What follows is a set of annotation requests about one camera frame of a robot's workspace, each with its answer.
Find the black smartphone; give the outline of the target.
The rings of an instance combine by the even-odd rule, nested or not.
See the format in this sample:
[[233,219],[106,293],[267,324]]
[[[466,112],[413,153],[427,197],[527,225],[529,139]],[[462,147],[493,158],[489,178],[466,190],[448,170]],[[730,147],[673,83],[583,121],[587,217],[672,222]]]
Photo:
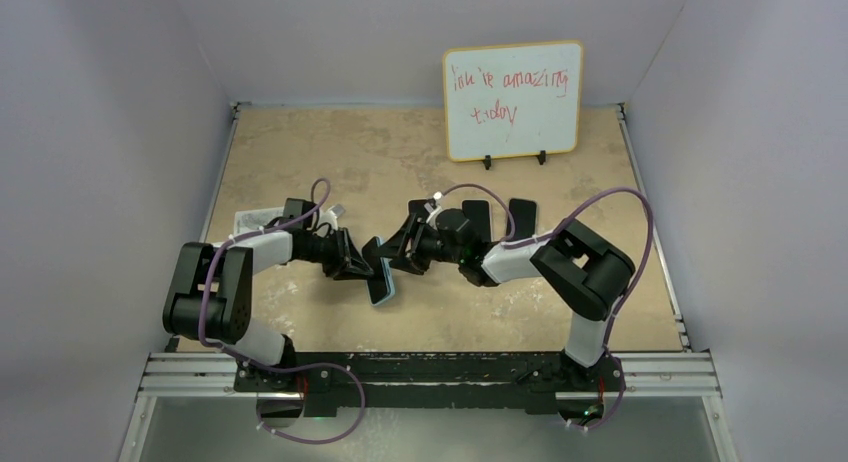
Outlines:
[[469,219],[471,226],[483,243],[492,241],[491,208],[487,200],[468,199],[461,204],[461,209]]
[[522,198],[511,198],[508,209],[513,223],[507,222],[507,232],[512,232],[512,241],[518,241],[533,236],[537,229],[538,204],[536,201]]

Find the black phone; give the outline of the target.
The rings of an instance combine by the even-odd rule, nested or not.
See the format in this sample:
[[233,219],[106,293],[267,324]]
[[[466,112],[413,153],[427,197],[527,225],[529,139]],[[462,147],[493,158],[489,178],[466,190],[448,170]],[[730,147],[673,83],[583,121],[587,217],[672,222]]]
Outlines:
[[430,201],[428,199],[410,200],[407,204],[407,208],[409,215],[414,219],[416,223],[427,223],[431,212]]

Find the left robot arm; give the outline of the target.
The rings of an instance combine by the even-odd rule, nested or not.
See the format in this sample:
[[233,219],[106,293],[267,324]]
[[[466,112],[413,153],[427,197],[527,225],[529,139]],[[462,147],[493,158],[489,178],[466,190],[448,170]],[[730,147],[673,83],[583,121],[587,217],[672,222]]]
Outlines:
[[357,249],[334,212],[304,199],[286,200],[281,215],[221,244],[189,242],[180,249],[164,304],[166,332],[226,350],[259,367],[272,390],[297,381],[291,339],[252,315],[254,275],[292,261],[320,265],[333,280],[362,280],[374,302],[394,293],[387,264],[371,256],[372,239]]

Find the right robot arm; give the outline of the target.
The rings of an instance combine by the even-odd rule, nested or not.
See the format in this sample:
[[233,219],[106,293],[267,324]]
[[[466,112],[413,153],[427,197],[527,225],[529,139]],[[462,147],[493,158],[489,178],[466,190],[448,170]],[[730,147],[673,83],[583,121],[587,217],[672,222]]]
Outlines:
[[636,274],[629,256],[578,220],[559,232],[495,243],[484,240],[460,209],[439,213],[433,223],[408,216],[375,254],[389,267],[415,275],[432,262],[452,263],[476,287],[544,279],[573,313],[561,374],[576,389],[599,378],[614,305]]

